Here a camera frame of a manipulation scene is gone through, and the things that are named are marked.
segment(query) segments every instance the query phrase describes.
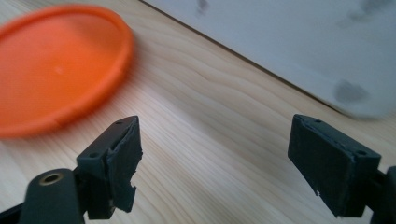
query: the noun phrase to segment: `wood grain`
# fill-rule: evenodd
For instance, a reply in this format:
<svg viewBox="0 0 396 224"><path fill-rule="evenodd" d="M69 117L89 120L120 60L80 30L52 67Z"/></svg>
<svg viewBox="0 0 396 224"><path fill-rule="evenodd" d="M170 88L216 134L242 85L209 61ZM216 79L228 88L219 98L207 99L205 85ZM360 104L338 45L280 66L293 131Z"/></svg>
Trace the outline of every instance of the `wood grain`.
<svg viewBox="0 0 396 224"><path fill-rule="evenodd" d="M0 2L0 22L71 1ZM132 213L90 223L369 223L334 218L287 158L294 114L323 119L396 159L396 116L354 120L135 0L109 7L134 31L136 62L116 94L63 129L0 141L0 210L23 201L28 182L75 157L110 123L141 122L143 160Z"/></svg>

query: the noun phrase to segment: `white board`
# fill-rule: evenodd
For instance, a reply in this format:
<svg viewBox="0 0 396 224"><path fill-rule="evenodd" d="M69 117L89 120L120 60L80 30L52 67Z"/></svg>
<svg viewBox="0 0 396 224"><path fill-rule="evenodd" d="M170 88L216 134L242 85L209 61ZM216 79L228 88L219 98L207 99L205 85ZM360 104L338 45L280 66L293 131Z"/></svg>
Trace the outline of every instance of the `white board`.
<svg viewBox="0 0 396 224"><path fill-rule="evenodd" d="M396 110L395 0L145 0L354 117Z"/></svg>

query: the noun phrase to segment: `orange plastic disc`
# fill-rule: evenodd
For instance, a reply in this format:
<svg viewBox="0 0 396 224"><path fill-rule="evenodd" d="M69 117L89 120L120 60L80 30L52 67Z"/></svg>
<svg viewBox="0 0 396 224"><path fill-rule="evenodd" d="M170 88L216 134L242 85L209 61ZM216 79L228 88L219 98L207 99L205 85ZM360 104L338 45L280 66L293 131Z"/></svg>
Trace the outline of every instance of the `orange plastic disc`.
<svg viewBox="0 0 396 224"><path fill-rule="evenodd" d="M0 28L0 137L64 126L122 82L133 35L115 12L48 7Z"/></svg>

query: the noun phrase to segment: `orange frisbee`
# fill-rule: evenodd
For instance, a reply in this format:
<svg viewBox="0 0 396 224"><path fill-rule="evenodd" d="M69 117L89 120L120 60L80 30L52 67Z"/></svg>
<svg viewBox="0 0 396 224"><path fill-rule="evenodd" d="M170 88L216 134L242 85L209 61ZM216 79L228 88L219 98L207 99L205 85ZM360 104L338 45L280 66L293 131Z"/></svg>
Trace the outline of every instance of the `orange frisbee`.
<svg viewBox="0 0 396 224"><path fill-rule="evenodd" d="M90 112L122 82L133 35L115 12L48 7L0 28L0 137L43 133Z"/></svg>

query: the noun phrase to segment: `table surface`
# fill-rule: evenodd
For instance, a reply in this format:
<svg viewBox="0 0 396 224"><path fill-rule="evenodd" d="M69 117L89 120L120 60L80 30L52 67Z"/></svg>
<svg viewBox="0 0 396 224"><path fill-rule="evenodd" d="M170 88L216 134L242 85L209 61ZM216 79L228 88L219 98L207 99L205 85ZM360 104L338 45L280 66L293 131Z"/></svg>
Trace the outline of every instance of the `table surface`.
<svg viewBox="0 0 396 224"><path fill-rule="evenodd" d="M0 22L61 0L3 0ZM291 119L322 119L396 164L396 115L348 118L264 69L135 0L94 1L134 31L136 63L120 89L83 119L0 141L0 211L29 181L76 156L110 123L138 115L143 159L130 214L89 223L369 223L335 218L287 157Z"/></svg>

